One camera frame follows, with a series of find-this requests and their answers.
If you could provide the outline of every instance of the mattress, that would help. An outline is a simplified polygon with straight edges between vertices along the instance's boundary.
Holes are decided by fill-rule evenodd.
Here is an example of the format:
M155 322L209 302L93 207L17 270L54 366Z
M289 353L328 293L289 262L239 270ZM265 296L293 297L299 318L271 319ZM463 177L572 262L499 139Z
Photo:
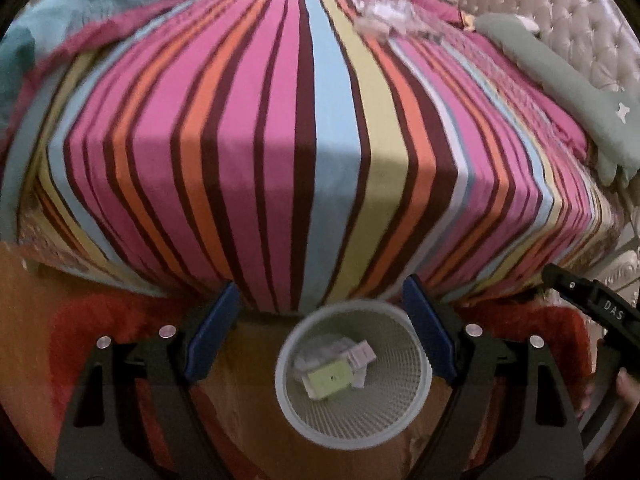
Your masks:
M446 301L500 298L615 236L527 85L421 7L440 43L358 35L362 1L172 0L81 30L22 89L3 238L131 290L234 280L307 313L414 272Z

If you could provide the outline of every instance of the red rug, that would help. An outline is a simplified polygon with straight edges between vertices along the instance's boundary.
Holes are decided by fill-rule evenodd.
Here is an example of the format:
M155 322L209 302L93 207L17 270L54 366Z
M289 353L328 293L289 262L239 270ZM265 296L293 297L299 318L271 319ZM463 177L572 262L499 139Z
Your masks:
M574 407L580 406L591 375L591 353L589 333L577 309L505 301L456 311L465 322L477 323L494 337L526 341L539 335L556 360Z
M118 343L141 340L157 333L166 324L180 325L193 302L148 298L114 291L70 301L57 311L49 342L50 387L58 431L78 376L96 340L111 335ZM158 465L174 470L162 431L153 416L153 404L145 381L136 383L140 411L154 458ZM209 397L199 388L191 389L191 399L209 438L229 471L237 480L268 480L226 436Z

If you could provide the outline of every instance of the tufted headboard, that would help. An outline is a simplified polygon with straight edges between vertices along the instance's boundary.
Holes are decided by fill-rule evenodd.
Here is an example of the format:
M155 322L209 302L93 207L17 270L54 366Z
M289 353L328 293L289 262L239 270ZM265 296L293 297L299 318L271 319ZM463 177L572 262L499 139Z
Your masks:
M626 89L640 101L640 43L613 0L459 0L471 14L533 18L540 38L599 89Z

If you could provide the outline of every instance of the yellow stripe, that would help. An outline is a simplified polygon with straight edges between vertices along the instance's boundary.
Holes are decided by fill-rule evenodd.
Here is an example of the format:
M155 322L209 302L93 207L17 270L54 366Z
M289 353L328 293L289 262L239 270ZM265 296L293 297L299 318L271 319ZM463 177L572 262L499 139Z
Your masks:
M607 237L609 230L613 227L613 211L609 201L593 182L591 183L591 187L588 187L588 192L593 200L594 221L591 226L591 231L582 234L580 243L576 244L574 250L568 253L567 256L560 261L560 266L571 266L585 253L593 249L595 244L600 243L605 237Z
M62 113L66 102L71 96L71 93L78 86L78 82L92 67L97 54L97 50L91 50L89 52L83 52L82 54L79 54L69 67L68 71L65 74L65 77L62 79L60 87L58 88L58 91L56 92L51 102L48 115L45 118L40 136L38 137L38 143L36 145L36 148L33 150L33 155L31 156L30 166L24 177L24 184L22 185L22 194L20 197L20 206L24 205L25 200L28 198L31 190L33 189L33 183L38 173L38 168L40 167L40 161L45 156L45 149L51 135L53 134L55 126L58 124L60 114Z
M115 264L107 260L104 254L102 254L102 251L93 243L91 238L89 238L87 234L82 230L82 228L76 223L75 219L68 213L65 204L58 195L55 186L49 178L49 161L46 157L42 159L42 163L40 164L38 179L42 184L42 189L45 191L45 193L47 193L47 196L56 207L60 218L63 219L64 223L69 228L74 238L82 245L95 266L101 267L108 274L117 276L124 283L129 283L139 288L152 288L149 283L142 280L128 267L116 266Z
M344 45L360 86L371 146L366 195L328 301L345 298L357 286L398 209L409 159L386 78L335 0L322 0Z
M73 257L85 267L85 269L81 269L81 272L88 278L94 279L98 282L107 282L114 283L113 276L110 276L106 272L102 272L100 269L95 267L91 262L86 261L81 258L69 245L64 241L64 239L58 234L55 227L51 225L47 217L44 215L41 209L34 209L30 211L31 221L33 221L40 231L44 234L47 242L55 248L55 250L59 253L67 253L73 255ZM60 262L62 266L62 270L64 270L65 264L64 262Z

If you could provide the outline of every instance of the orange stripe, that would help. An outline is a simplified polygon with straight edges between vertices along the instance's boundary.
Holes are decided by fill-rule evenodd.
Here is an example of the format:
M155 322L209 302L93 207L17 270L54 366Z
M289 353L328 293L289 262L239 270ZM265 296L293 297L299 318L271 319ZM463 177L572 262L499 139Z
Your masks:
M425 58L429 59L434 70L443 79L447 86L449 86L451 91L455 93L456 96L460 99L466 110L471 113L472 117L476 120L476 123L479 124L482 131L482 136L484 137L484 140L489 147L489 153L491 154L492 160L496 165L496 173L498 175L498 192L496 194L495 201L492 205L491 210L488 214L483 216L478 227L476 227L473 231L469 232L466 235L463 242L458 245L453 253L447 257L447 259L444 261L444 264L438 268L437 272L430 277L430 279L428 280L428 286L434 286L435 284L443 280L447 273L450 272L460 262L460 260L473 249L478 240L486 232L488 232L489 229L495 227L495 216L497 214L500 214L500 211L504 208L504 204L506 202L507 193L509 190L509 177L502 163L500 150L498 149L498 145L496 143L494 133L492 132L492 128L482 112L474 105L474 102L461 90L458 82L454 78L452 78L452 76L450 76L450 74L447 73L446 70L441 68L440 62L437 59L435 59L421 44L417 43L416 41L414 41L414 47Z
M236 48L258 19L267 0L255 0L248 12L233 28L220 45L216 56L202 75L198 90L193 97L191 108L185 117L180 130L180 161L184 186L189 196L191 210L200 231L202 241L216 267L225 278L231 278L231 269L220 243L220 236L209 205L204 176L202 174L202 131L209 117L209 112L220 78Z
M345 0L337 0L342 12L351 19L355 17ZM414 190L406 213L402 217L398 227L393 232L383 253L376 261L369 277L351 295L364 296L369 294L382 280L389 267L398 256L402 247L414 232L420 218L429 203L431 186L436 174L436 160L429 142L427 130L424 127L420 105L411 86L406 81L402 73L395 66L391 58L382 50L377 41L365 40L365 43L376 56L380 67L386 73L392 84L396 87L398 96L402 103L409 133L414 142L414 149L417 156L418 171L415 178Z
M162 257L167 263L169 269L177 276L186 278L183 270L180 267L180 263L176 259L172 249L165 243L162 235L156 228L153 220L146 212L145 206L142 203L134 185L132 182L131 174L129 173L129 161L127 156L126 140L130 133L130 128L136 117L138 107L148 94L150 88L169 63L174 58L175 54L184 47L189 41L191 41L198 33L200 33L205 27L211 24L217 16L226 8L226 4L229 0L223 0L213 6L207 11L207 13L199 19L196 23L191 25L188 30L178 34L178 36L169 45L165 46L160 54L144 69L144 72L140 75L138 82L136 83L132 93L129 96L129 100L126 103L124 110L122 111L120 121L116 125L113 131L113 149L116 167L116 176L118 184L122 194L124 195L131 210L138 218L138 221L142 225L143 229L148 233L153 243L158 248Z

